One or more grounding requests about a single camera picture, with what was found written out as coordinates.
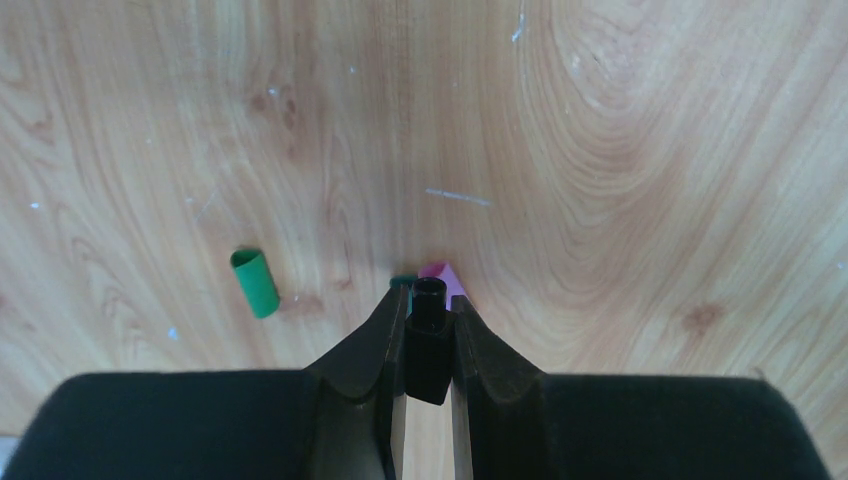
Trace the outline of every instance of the scratch mark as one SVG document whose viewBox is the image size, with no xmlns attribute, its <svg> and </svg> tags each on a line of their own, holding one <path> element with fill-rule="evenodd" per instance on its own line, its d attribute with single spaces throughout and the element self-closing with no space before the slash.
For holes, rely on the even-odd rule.
<svg viewBox="0 0 848 480">
<path fill-rule="evenodd" d="M 218 189 L 215 189 L 215 191 L 212 192 L 212 195 L 209 195 L 209 200 L 206 200 L 206 203 L 203 205 L 203 208 L 201 208 L 200 211 L 197 212 L 197 215 L 194 216 L 194 223 L 197 223 L 198 220 L 200 220 L 200 217 L 203 215 L 203 212 L 205 212 L 206 209 L 209 208 L 209 205 L 212 203 L 212 200 L 215 199 L 216 195 L 218 195 Z"/>
<path fill-rule="evenodd" d="M 454 200 L 464 200 L 466 202 L 476 203 L 477 205 L 482 205 L 484 207 L 488 207 L 489 205 L 492 204 L 492 202 L 490 202 L 488 200 L 484 200 L 480 197 L 473 197 L 471 195 L 462 195 L 460 193 L 446 192 L 444 190 L 436 190 L 435 188 L 428 188 L 427 190 L 424 190 L 424 191 L 426 193 L 429 193 L 430 195 L 438 195 L 440 197 L 453 198 Z"/>
<path fill-rule="evenodd" d="M 526 20 L 527 19 L 524 17 L 524 0 L 522 0 L 518 14 L 518 28 L 515 30 L 515 33 L 512 34 L 512 43 L 517 42 L 521 37 L 521 34 L 524 33 L 524 25 L 527 23 Z"/>
</svg>

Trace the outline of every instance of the wooden surface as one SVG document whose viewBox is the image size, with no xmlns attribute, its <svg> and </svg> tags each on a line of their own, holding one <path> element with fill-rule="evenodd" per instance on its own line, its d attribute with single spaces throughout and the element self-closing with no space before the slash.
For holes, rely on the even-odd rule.
<svg viewBox="0 0 848 480">
<path fill-rule="evenodd" d="M 541 368 L 764 376 L 848 478 L 846 25 L 841 0 L 0 0 L 0 434 L 80 372 L 302 367 L 448 259 Z M 285 297 L 267 320 L 239 245 Z M 450 478 L 448 409 L 408 421 L 408 478 Z"/>
</svg>

